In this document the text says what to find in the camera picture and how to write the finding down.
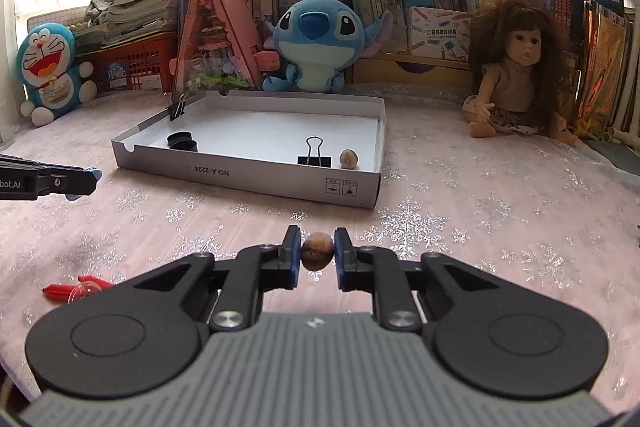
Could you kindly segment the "red plastic crate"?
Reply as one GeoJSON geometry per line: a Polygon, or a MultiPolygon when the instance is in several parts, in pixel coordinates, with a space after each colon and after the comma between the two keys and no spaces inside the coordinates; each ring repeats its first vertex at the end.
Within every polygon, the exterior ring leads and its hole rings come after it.
{"type": "Polygon", "coordinates": [[[113,91],[172,90],[169,62],[176,57],[178,36],[175,31],[161,32],[142,39],[79,54],[75,63],[89,62],[90,77],[99,93],[113,91]]]}

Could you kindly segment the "white label printer box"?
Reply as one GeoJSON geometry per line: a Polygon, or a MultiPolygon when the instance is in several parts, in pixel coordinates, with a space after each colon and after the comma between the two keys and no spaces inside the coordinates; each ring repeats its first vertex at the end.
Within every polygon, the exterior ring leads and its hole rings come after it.
{"type": "Polygon", "coordinates": [[[453,62],[469,62],[471,15],[413,6],[409,11],[409,53],[453,62]]]}

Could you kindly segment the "white cardboard tray box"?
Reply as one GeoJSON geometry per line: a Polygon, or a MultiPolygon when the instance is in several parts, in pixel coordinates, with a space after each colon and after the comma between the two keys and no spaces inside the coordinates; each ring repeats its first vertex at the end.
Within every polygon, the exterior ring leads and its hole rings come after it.
{"type": "Polygon", "coordinates": [[[169,120],[163,110],[116,136],[120,168],[259,194],[371,209],[382,180],[386,112],[382,98],[304,92],[216,91],[186,101],[169,120]],[[171,150],[167,137],[189,131],[196,152],[171,150]],[[319,135],[330,168],[301,166],[305,140],[319,135]],[[355,169],[342,169],[343,150],[355,169]]]}

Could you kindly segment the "large black binder clip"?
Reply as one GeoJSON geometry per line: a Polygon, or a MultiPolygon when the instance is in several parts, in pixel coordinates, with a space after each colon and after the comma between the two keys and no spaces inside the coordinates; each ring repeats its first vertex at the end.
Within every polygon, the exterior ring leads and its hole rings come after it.
{"type": "Polygon", "coordinates": [[[297,164],[301,166],[330,168],[332,165],[332,158],[330,156],[324,156],[321,153],[321,147],[323,144],[321,136],[308,136],[305,142],[307,144],[307,153],[305,155],[297,156],[297,164]]]}

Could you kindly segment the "stack of books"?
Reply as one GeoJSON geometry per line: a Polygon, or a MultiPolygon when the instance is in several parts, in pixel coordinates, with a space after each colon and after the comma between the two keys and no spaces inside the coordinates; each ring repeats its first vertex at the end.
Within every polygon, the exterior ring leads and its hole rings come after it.
{"type": "Polygon", "coordinates": [[[181,0],[92,0],[84,20],[70,25],[77,52],[87,54],[178,24],[181,0]]]}

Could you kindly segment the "pink snowflake tablecloth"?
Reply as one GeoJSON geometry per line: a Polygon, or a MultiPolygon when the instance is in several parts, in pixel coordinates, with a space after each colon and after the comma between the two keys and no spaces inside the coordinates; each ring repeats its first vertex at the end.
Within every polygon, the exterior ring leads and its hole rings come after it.
{"type": "Polygon", "coordinates": [[[117,93],[50,126],[17,127],[10,153],[94,166],[96,193],[1,206],[1,366],[24,395],[29,327],[44,286],[80,274],[118,282],[179,257],[219,259],[259,242],[349,231],[404,259],[440,251],[592,314],[610,340],[594,393],[621,411],[639,400],[639,193],[584,150],[540,136],[475,140],[456,106],[383,93],[381,191],[373,210],[268,197],[120,170],[111,142],[163,109],[156,93],[117,93]]]}

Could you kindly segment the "blue Stitch plush toy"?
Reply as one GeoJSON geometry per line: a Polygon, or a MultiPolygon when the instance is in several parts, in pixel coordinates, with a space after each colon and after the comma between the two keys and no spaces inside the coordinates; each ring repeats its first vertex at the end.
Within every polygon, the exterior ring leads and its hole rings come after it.
{"type": "Polygon", "coordinates": [[[377,54],[393,29],[385,11],[364,26],[348,5],[337,0],[302,0],[269,27],[272,43],[288,61],[285,76],[267,76],[267,92],[337,93],[345,86],[344,70],[361,57],[377,54]]]}

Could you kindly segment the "wooden drawer shelf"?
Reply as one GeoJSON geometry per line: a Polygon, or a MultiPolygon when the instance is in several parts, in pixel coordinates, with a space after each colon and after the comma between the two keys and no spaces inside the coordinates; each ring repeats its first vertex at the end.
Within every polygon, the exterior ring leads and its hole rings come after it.
{"type": "Polygon", "coordinates": [[[393,83],[438,86],[470,91],[468,63],[407,54],[378,53],[361,57],[350,70],[351,83],[393,83]]]}

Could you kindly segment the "small black binder clip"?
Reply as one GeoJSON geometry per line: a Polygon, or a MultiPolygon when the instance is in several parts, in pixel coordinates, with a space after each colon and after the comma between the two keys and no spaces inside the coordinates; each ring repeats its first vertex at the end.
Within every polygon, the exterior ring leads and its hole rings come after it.
{"type": "Polygon", "coordinates": [[[187,99],[188,99],[188,96],[183,92],[175,91],[171,95],[171,103],[167,107],[170,121],[174,121],[184,114],[184,109],[186,108],[187,99]]]}

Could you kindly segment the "small black round cup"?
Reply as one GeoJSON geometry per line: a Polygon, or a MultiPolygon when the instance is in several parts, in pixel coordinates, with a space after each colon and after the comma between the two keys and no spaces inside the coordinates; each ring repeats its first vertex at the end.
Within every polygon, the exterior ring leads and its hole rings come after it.
{"type": "Polygon", "coordinates": [[[180,140],[171,144],[171,150],[186,150],[187,152],[196,152],[198,150],[198,142],[194,140],[180,140]]]}

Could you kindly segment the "light brown walnut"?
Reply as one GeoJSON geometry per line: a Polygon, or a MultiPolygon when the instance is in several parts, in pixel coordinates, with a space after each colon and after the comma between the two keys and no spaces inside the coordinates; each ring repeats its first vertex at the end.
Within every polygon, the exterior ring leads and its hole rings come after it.
{"type": "Polygon", "coordinates": [[[340,154],[338,161],[340,162],[340,166],[342,169],[352,170],[358,166],[359,158],[354,150],[346,148],[346,150],[343,150],[343,152],[340,154]]]}

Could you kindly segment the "small black round lid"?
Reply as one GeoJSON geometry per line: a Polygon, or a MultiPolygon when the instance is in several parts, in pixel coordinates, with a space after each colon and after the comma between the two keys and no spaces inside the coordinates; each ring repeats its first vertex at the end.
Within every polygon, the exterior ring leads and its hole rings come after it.
{"type": "Polygon", "coordinates": [[[189,131],[178,131],[168,135],[167,145],[169,148],[171,148],[180,142],[191,141],[191,140],[192,140],[192,134],[189,131]]]}

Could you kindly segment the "pink triangular diorama house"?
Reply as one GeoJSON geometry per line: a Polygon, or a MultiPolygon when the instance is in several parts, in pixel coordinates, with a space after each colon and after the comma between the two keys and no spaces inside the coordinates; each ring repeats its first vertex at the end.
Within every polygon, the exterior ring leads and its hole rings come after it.
{"type": "Polygon", "coordinates": [[[202,91],[259,90],[281,66],[264,47],[245,0],[189,0],[174,66],[172,98],[202,91]]]}

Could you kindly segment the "blue Doraemon plush toy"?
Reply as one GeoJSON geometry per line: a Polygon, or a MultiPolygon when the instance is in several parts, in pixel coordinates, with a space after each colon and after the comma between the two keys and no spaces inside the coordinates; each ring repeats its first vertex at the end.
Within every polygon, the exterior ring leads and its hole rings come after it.
{"type": "Polygon", "coordinates": [[[73,33],[59,23],[36,26],[18,48],[17,78],[27,93],[21,113],[35,127],[47,126],[96,98],[98,87],[90,79],[93,65],[75,65],[75,53],[73,33]]]}

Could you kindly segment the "brown-haired baby doll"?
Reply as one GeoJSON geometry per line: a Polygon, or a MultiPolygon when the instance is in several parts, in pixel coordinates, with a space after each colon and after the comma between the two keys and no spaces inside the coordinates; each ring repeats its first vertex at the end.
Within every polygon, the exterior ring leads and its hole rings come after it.
{"type": "Polygon", "coordinates": [[[473,138],[541,134],[573,146],[558,112],[564,42],[554,19],[526,0],[494,0],[471,20],[472,94],[462,105],[473,138]]]}

